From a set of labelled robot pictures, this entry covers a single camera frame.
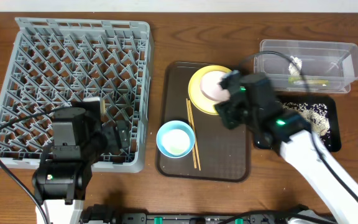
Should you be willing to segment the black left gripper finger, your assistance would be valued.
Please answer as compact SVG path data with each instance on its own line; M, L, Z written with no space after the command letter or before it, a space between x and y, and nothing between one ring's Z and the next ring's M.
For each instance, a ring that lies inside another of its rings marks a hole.
M129 148L131 145L131 139L130 139L129 128L127 123L124 120L116 121L116 129L119 135L121 148L122 149Z
M116 133L116 130L112 126L104 126L103 134L107 139L107 146L105 153L119 154L119 138Z

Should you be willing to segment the pink small plate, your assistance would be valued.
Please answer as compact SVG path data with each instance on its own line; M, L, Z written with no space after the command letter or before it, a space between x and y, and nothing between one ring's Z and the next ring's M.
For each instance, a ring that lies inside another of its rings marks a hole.
M225 74L225 72L221 71L212 71L202 76L200 90L205 97L217 102L227 101L229 99L229 92L220 86L220 82Z

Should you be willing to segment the green snack wrapper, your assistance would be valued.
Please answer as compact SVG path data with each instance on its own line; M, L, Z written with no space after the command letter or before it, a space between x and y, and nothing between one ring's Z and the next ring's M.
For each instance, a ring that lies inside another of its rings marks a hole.
M290 77L288 79L289 84L292 85L317 85L317 86L328 86L328 80L321 80L321 79L302 79L301 77Z

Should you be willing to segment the white tissue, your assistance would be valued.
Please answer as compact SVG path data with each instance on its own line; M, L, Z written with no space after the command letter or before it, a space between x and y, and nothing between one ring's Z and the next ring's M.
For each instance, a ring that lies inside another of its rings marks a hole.
M288 71L291 76L300 76L301 68L302 68L302 60L298 57L291 56L291 62L288 66Z

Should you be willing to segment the light blue bowl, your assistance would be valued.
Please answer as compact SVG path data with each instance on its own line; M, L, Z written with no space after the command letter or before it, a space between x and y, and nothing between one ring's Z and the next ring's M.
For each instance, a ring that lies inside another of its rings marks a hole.
M188 123L179 120L163 124L157 132L156 143L164 156L178 159L192 151L191 129Z

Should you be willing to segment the rice food waste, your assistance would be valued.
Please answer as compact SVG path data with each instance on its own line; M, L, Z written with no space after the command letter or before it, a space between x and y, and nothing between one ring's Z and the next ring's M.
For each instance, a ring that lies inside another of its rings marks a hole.
M323 137L331 132L328 118L328 107L322 103L282 103L283 108L295 110L306 119L312 130Z

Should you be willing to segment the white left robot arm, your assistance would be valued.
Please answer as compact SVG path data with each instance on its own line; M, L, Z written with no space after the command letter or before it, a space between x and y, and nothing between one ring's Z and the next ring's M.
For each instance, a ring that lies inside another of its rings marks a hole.
M113 222L113 212L101 206L83 211L92 165L102 154L131 144L127 122L104 126L101 117L105 111L104 101L91 97L54 113L53 144L42 153L32 177L40 204L37 223Z

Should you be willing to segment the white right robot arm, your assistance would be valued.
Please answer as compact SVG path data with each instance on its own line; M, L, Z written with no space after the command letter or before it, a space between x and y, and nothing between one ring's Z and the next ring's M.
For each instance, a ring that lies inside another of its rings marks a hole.
M263 73L234 70L220 81L230 97L215 110L227 129L241 124L293 166L326 204L338 223L358 223L358 184L338 163L298 112L282 107Z

